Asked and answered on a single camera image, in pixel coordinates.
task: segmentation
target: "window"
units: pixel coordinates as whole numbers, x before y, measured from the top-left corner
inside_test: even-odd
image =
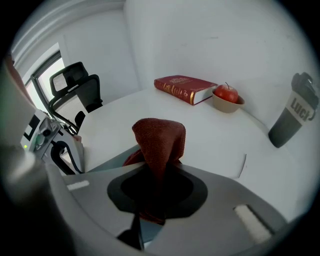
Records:
[[[47,109],[46,109],[45,105],[42,103],[42,101],[41,101],[41,99],[40,99],[40,97],[39,97],[39,95],[38,95],[38,93],[36,91],[35,85],[31,81],[31,79],[26,84],[25,88],[26,88],[26,91],[28,92],[30,98],[32,99],[35,107],[37,109],[39,109],[39,110],[47,112]]]
[[[30,77],[26,90],[37,109],[48,110],[48,103],[54,98],[51,93],[50,77],[65,67],[60,51],[45,61]]]

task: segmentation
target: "red apple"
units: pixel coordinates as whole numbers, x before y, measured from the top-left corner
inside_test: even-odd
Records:
[[[238,92],[235,88],[232,88],[229,86],[227,83],[219,85],[215,90],[214,90],[214,95],[218,96],[219,98],[232,102],[232,103],[237,103],[238,101]]]

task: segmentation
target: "red towel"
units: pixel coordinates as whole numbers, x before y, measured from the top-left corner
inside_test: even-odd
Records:
[[[161,223],[164,222],[164,217],[159,202],[166,165],[180,163],[179,158],[183,156],[185,149],[186,129],[183,124],[176,121],[145,118],[136,122],[132,130],[141,149],[130,155],[123,166],[143,161],[148,164],[155,177],[156,187],[153,200],[146,202],[145,209],[140,211],[140,216]]]

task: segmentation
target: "chair headrest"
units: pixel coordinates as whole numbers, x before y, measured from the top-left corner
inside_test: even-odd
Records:
[[[79,80],[88,76],[82,62],[77,62],[66,66],[50,77],[51,92],[54,97],[66,95],[74,86],[78,85]]]

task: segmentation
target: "gray cup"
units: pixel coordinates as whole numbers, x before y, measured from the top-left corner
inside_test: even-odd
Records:
[[[312,83],[311,76],[305,72],[296,73],[293,76],[289,100],[268,133],[269,139],[275,147],[282,147],[302,125],[315,117],[319,98]]]

